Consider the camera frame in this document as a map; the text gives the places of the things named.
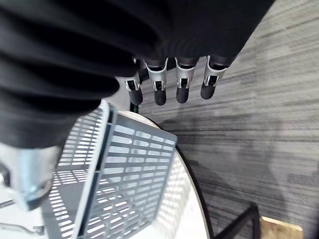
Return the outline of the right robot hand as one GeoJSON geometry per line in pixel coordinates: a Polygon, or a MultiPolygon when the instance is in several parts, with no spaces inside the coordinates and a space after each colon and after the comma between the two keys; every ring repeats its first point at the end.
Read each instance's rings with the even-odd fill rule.
{"type": "Polygon", "coordinates": [[[0,3],[0,173],[17,205],[38,208],[80,116],[124,81],[142,101],[171,58],[228,68],[271,0],[3,0],[0,3]]]}

